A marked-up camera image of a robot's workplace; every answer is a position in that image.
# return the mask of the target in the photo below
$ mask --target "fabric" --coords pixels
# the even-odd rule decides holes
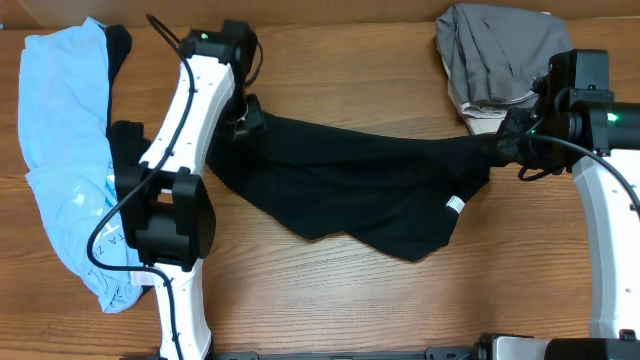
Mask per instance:
[[[448,244],[459,214],[447,202],[504,166],[483,151],[493,135],[407,140],[265,117],[264,135],[210,147],[220,180],[306,239],[346,232],[406,260]]]
[[[117,202],[105,131],[111,83],[130,40],[119,44],[112,36],[122,37],[122,31],[106,33],[89,18],[82,26],[25,39],[18,136],[30,169],[27,181],[56,254],[98,295],[104,312],[119,312],[136,302],[142,288],[131,285],[129,273],[96,268],[86,256],[89,235]],[[111,56],[107,44],[118,56]],[[104,263],[140,265],[137,252],[126,246],[119,214],[94,251]]]
[[[140,158],[150,145],[151,141],[144,138],[142,123],[116,121],[109,130],[109,146],[116,179],[126,168],[138,166]]]
[[[472,132],[484,130],[473,120],[497,125],[509,107],[533,107],[533,80],[547,74],[551,56],[573,48],[563,20],[515,8],[456,4],[436,30],[449,97]]]

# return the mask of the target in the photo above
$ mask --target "black cable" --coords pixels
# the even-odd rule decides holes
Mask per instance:
[[[533,174],[531,176],[524,177],[524,174],[527,173],[527,170],[529,170],[529,168],[526,167],[526,166],[523,166],[520,169],[520,171],[518,171],[518,179],[520,179],[520,181],[524,181],[524,182],[540,180],[543,177],[545,177],[547,175],[550,175],[550,174],[553,174],[554,172],[556,172],[556,171],[558,171],[558,170],[560,170],[560,169],[562,169],[564,167],[565,166],[563,165],[563,166],[557,167],[555,169],[540,171],[539,173]]]
[[[171,30],[169,30],[169,28],[166,27],[165,24],[163,24],[160,20],[158,20],[157,17],[151,14],[146,14],[146,16],[147,16],[147,20],[149,21],[149,24],[153,26],[153,28],[158,32],[158,34],[160,34],[160,36],[162,36],[162,38],[166,42],[168,42],[171,47],[178,48],[178,46],[180,45],[180,39],[178,39],[176,34],[171,32]]]
[[[149,185],[151,180],[153,180],[153,178],[155,178],[158,175],[158,173],[160,172],[160,170],[162,169],[164,164],[167,162],[167,160],[169,159],[169,156],[172,155],[173,147],[175,146],[176,142],[178,141],[178,137],[180,136],[180,131],[182,131],[182,128],[184,127],[184,124],[187,121],[187,117],[189,115],[189,110],[191,109],[191,103],[193,102],[193,94],[196,92],[195,80],[193,78],[193,72],[191,71],[191,66],[189,66],[189,62],[187,62],[187,59],[180,52],[180,49],[178,48],[178,44],[172,43],[171,39],[169,38],[169,37],[171,37],[174,40],[177,40],[178,37],[175,34],[173,34],[166,26],[164,26],[164,24],[162,24],[160,22],[160,20],[158,20],[155,16],[153,16],[151,14],[147,14],[147,19],[149,20],[149,23],[151,24],[151,26],[153,26],[153,28],[167,41],[167,43],[176,52],[176,54],[178,54],[178,57],[180,57],[180,60],[182,61],[182,63],[184,64],[185,69],[187,70],[187,74],[189,75],[189,96],[187,97],[187,104],[185,105],[184,112],[182,113],[182,118],[180,119],[180,122],[178,123],[178,126],[176,127],[176,131],[173,133],[173,136],[171,137],[171,141],[169,142],[169,145],[167,146],[166,150],[164,151],[164,154],[162,155],[162,158],[160,159],[158,164],[153,168],[153,170],[151,170],[149,175],[147,175],[140,182],[140,184],[138,184],[135,188],[133,188],[133,190],[131,190],[131,192],[128,193],[122,199],[122,201],[119,201],[113,208],[111,208],[111,210],[109,210],[109,212],[105,215],[104,218],[102,218],[102,220],[100,220],[100,222],[98,223],[96,228],[93,230],[93,232],[91,233],[91,236],[89,236],[89,241],[87,242],[87,256],[89,257],[89,260],[91,261],[91,263],[93,263],[93,265],[95,265],[95,266],[97,266],[97,267],[99,267],[101,269],[104,269],[104,270],[111,270],[111,271],[144,271],[144,272],[148,272],[148,273],[152,273],[154,275],[157,275],[162,279],[162,281],[164,282],[164,286],[167,288],[167,294],[168,294],[168,297],[169,297],[169,313],[170,313],[170,317],[171,317],[171,332],[172,332],[172,339],[171,340],[174,342],[174,344],[176,346],[176,353],[178,355],[178,359],[183,360],[182,349],[180,348],[180,342],[178,340],[178,335],[179,335],[178,334],[178,328],[176,326],[175,300],[173,298],[173,291],[172,291],[172,288],[171,288],[171,280],[169,279],[169,277],[164,272],[162,272],[162,271],[160,271],[158,269],[152,268],[152,267],[147,267],[147,266],[114,266],[114,265],[104,264],[104,263],[101,263],[100,261],[98,261],[98,259],[96,259],[94,257],[94,255],[93,255],[93,244],[94,244],[98,234],[100,234],[100,231],[102,230],[102,228],[109,222],[109,220],[111,220],[111,218],[118,211],[120,211],[122,206],[124,206],[137,193],[139,193],[141,190],[145,189],[147,187],[147,185]]]
[[[262,67],[262,61],[264,60],[264,49],[262,48],[262,44],[260,44],[260,41],[258,41],[258,48],[260,49],[260,62],[256,67],[256,71],[253,72],[253,76],[251,76],[251,79],[245,82],[245,87],[253,85],[253,83],[258,78],[258,74],[260,74],[260,68]]]
[[[558,139],[552,136],[526,135],[525,137],[529,137],[534,141],[562,145],[566,149],[580,153],[581,155],[584,155],[584,156],[588,156],[598,164],[602,165],[602,167],[607,169],[607,171],[609,171],[611,175],[613,175],[613,177],[615,177],[616,180],[618,180],[620,185],[622,185],[622,188],[624,189],[624,191],[626,191],[629,197],[631,198],[631,204],[633,205],[634,210],[636,211],[636,213],[638,214],[638,217],[640,218],[640,199],[638,199],[638,195],[636,195],[636,192],[633,190],[633,188],[631,187],[629,182],[624,178],[624,176],[622,176],[622,174],[620,174],[620,172],[616,170],[616,168],[613,167],[613,165],[609,164],[606,160],[594,154],[593,152],[583,148],[582,146],[579,146],[569,141]]]
[[[544,121],[544,116],[540,116],[540,120],[538,120],[535,124],[533,124],[533,126],[527,130],[527,134],[534,134],[537,129],[538,126],[540,126],[540,124],[542,124],[542,122]]]

